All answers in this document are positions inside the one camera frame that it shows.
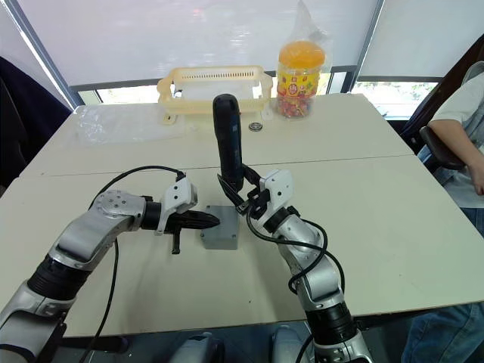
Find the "plastic basket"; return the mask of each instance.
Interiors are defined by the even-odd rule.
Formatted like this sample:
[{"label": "plastic basket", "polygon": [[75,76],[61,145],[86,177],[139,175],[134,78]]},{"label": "plastic basket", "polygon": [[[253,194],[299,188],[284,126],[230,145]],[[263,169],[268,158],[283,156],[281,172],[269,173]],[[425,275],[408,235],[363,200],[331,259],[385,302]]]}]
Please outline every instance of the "plastic basket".
[{"label": "plastic basket", "polygon": [[157,86],[158,102],[172,115],[212,113],[213,99],[223,93],[237,98],[241,112],[262,111],[271,88],[272,78],[260,66],[175,68]]}]

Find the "tabletop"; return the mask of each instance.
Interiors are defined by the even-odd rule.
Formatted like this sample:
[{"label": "tabletop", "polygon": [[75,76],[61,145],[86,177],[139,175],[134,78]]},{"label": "tabletop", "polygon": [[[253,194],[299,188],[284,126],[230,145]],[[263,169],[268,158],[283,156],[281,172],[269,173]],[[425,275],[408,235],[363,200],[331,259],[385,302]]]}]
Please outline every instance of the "tabletop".
[{"label": "tabletop", "polygon": [[[427,309],[484,299],[484,243],[476,229],[415,156],[256,166],[294,177],[291,200],[323,226],[329,251],[346,274],[353,315]],[[188,170],[196,209],[229,205],[217,168]],[[16,179],[0,199],[0,306],[27,279],[67,224],[116,174]],[[166,172],[139,172],[117,188],[154,199],[173,183]],[[181,233],[181,254],[152,231],[119,238],[116,292],[103,334],[223,327],[303,319],[287,289],[289,269],[275,245],[257,240],[240,221],[239,248],[205,250],[200,232]],[[80,290],[67,335],[92,335],[104,311],[111,250]]]},{"label": "tabletop", "polygon": [[[161,126],[163,115],[159,104],[78,107],[21,175],[122,172],[159,163],[183,169],[220,165],[211,115],[185,116],[174,126]],[[150,140],[86,146],[79,135],[85,135],[86,124],[98,130],[91,124],[95,120],[116,121],[103,125],[109,136],[130,128],[137,138]],[[262,122],[260,132],[248,129],[254,121],[261,121],[260,113],[241,115],[243,159],[251,165],[413,154],[363,95],[318,96],[311,116],[288,120],[275,113]],[[151,140],[155,134],[165,138]]]}]

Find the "black chair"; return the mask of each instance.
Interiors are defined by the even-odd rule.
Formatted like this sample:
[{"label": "black chair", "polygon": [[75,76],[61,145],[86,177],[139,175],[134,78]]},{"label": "black chair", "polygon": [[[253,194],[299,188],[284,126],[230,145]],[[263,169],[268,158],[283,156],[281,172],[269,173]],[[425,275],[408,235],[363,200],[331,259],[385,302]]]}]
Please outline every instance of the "black chair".
[{"label": "black chair", "polygon": [[420,129],[420,136],[432,153],[423,163],[431,172],[435,172],[440,166],[451,170],[461,170],[466,166],[429,126]]}]

